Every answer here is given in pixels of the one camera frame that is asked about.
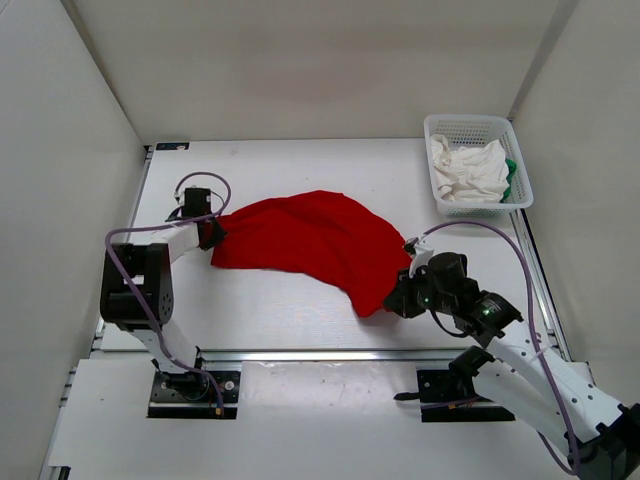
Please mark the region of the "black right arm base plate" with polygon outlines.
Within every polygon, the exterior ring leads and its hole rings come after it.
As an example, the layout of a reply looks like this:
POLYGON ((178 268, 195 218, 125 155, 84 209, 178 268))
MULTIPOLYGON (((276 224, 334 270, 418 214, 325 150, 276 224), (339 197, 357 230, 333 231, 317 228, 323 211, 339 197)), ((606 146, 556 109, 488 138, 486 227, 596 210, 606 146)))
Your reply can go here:
POLYGON ((423 423, 511 422, 515 416, 503 407, 478 396, 449 370, 416 372, 417 390, 394 396, 397 402, 418 401, 423 423))

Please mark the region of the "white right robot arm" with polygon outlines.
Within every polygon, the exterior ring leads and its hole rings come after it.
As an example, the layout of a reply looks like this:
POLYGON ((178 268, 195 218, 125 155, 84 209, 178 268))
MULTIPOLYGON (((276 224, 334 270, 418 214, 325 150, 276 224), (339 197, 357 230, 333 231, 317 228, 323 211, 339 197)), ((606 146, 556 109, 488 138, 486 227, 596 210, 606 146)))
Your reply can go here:
POLYGON ((504 297, 467 275, 467 259, 443 253, 401 271, 385 299, 403 318, 442 313, 474 345, 450 362, 444 380, 420 399, 432 407, 441 391, 461 401, 481 397, 534 428, 565 456, 580 479, 626 479, 639 467, 639 407, 627 407, 582 377, 530 331, 504 297))

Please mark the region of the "red t-shirt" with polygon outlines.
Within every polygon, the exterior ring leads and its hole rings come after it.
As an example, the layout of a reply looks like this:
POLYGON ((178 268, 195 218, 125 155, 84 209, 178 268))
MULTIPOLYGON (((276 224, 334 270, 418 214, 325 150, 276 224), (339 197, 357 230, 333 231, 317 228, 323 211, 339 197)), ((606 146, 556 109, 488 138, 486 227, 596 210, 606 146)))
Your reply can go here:
POLYGON ((361 318, 383 308, 411 258, 396 228, 342 193, 265 199, 219 219, 211 265, 310 276, 346 293, 361 318))

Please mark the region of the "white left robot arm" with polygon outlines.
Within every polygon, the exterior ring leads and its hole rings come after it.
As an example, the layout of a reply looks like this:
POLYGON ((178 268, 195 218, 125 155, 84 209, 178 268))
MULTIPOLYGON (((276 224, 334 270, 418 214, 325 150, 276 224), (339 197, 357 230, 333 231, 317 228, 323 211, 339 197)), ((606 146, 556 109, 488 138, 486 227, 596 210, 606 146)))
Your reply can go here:
POLYGON ((208 251, 227 232, 211 207, 216 194, 188 187, 176 195, 178 206, 155 227, 118 229, 105 238, 100 315, 138 339, 153 357, 162 380, 186 399, 198 400, 211 388, 199 347, 173 319, 172 265, 186 253, 208 251))

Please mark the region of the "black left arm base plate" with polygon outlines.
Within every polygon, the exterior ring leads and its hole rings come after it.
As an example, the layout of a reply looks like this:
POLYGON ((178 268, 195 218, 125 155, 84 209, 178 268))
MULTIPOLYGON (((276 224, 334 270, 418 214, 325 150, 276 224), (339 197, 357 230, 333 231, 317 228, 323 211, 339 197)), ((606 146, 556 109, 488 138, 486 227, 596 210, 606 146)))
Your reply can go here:
POLYGON ((151 419, 235 420, 241 390, 239 364, 209 370, 220 390, 223 407, 208 378, 187 372, 165 373, 155 369, 147 417, 151 419))

